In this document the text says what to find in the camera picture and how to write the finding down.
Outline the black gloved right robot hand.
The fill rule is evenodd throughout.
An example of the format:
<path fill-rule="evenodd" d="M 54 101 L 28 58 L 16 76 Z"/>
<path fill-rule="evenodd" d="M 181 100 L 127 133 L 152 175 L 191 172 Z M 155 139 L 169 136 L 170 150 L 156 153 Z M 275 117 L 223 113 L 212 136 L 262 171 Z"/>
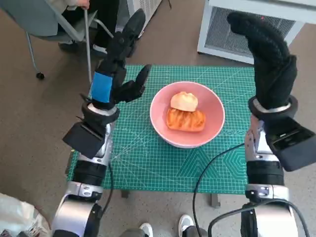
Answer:
<path fill-rule="evenodd" d="M 266 110 L 286 106 L 297 76 L 297 58 L 280 31 L 243 12 L 230 13 L 227 21 L 232 32 L 247 39 L 254 59 L 255 97 L 260 105 Z"/>

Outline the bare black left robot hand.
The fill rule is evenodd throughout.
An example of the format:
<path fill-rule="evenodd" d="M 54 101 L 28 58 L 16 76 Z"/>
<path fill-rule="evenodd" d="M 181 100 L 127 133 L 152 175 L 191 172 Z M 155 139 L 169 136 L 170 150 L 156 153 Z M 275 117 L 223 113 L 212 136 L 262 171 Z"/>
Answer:
<path fill-rule="evenodd" d="M 121 32 L 116 32 L 107 47 L 107 55 L 94 72 L 90 88 L 91 102 L 99 109 L 109 110 L 119 102 L 131 102 L 142 96 L 151 71 L 145 65 L 135 80 L 125 82 L 126 58 L 136 49 L 136 43 L 146 22 L 143 9 L 138 9 Z"/>

